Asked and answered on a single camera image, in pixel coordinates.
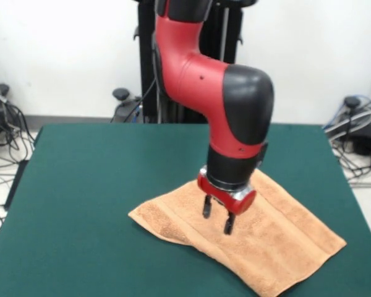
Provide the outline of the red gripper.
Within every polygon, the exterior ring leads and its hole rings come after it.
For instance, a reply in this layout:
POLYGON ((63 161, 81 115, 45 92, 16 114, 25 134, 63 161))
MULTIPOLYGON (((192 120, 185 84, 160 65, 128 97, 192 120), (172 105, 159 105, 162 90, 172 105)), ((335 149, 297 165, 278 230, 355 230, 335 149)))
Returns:
POLYGON ((236 215, 244 213, 254 201, 257 192, 250 183, 236 191, 225 191, 212 185, 207 178, 207 167, 203 166, 197 177, 198 187, 205 193, 202 215, 208 219, 211 214, 211 200, 216 200, 228 211, 228 219, 224 226, 224 234, 231 235, 236 215))

